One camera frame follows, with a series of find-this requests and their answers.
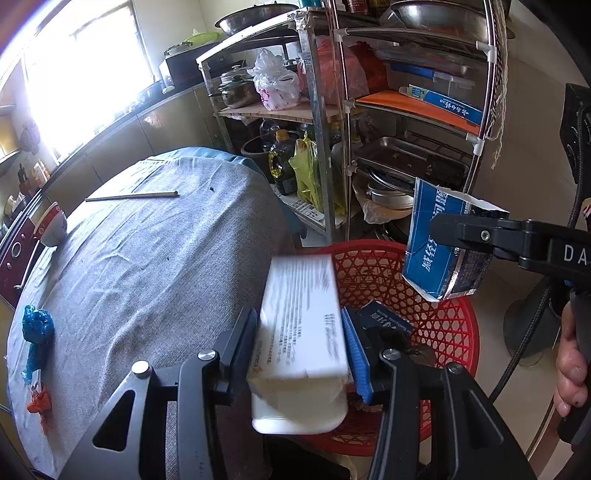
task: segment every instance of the red and white bowl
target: red and white bowl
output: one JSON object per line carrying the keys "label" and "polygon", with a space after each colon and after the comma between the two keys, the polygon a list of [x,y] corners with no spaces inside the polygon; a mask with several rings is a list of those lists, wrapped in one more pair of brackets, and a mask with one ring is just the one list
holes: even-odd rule
{"label": "red and white bowl", "polygon": [[67,231],[68,221],[66,214],[57,202],[53,202],[35,225],[34,235],[46,247],[57,247],[66,237]]}

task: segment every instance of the white box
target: white box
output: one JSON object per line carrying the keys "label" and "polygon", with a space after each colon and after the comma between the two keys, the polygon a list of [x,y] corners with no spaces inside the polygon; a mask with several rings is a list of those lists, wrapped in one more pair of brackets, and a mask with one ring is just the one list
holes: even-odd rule
{"label": "white box", "polygon": [[333,430],[347,413],[348,372],[331,256],[274,258],[248,373],[255,430]]}

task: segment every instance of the yellow-green plastic bag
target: yellow-green plastic bag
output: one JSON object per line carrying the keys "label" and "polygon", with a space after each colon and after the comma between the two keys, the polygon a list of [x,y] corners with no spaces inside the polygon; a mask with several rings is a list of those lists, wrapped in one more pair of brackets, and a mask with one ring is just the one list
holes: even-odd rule
{"label": "yellow-green plastic bag", "polygon": [[[310,140],[308,133],[305,133],[303,139],[295,141],[295,155],[290,158],[290,165],[295,172],[298,198],[311,203],[316,210],[324,213],[317,153],[316,142]],[[335,213],[344,214],[345,203],[343,199],[339,195],[335,195],[334,202]]]}

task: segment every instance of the drawer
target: drawer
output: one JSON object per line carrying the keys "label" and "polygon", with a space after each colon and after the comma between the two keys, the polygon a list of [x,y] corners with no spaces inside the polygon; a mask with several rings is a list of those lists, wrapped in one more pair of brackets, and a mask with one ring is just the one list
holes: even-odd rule
{"label": "drawer", "polygon": [[37,239],[33,239],[35,225],[29,219],[25,220],[0,263],[0,296],[13,308],[17,308],[20,292],[14,289],[20,285],[27,269],[29,260]]}

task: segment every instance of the blue gripper pad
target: blue gripper pad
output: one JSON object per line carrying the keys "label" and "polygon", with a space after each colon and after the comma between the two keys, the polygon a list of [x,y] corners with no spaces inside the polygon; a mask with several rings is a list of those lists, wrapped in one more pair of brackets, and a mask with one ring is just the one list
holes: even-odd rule
{"label": "blue gripper pad", "polygon": [[353,379],[355,380],[355,390],[357,391],[357,395],[359,395],[367,405],[370,405],[372,397],[374,396],[374,389],[371,384],[369,360],[353,325],[352,319],[355,318],[356,315],[355,311],[349,307],[345,307],[341,310],[347,356],[349,358],[349,368],[351,369]]}

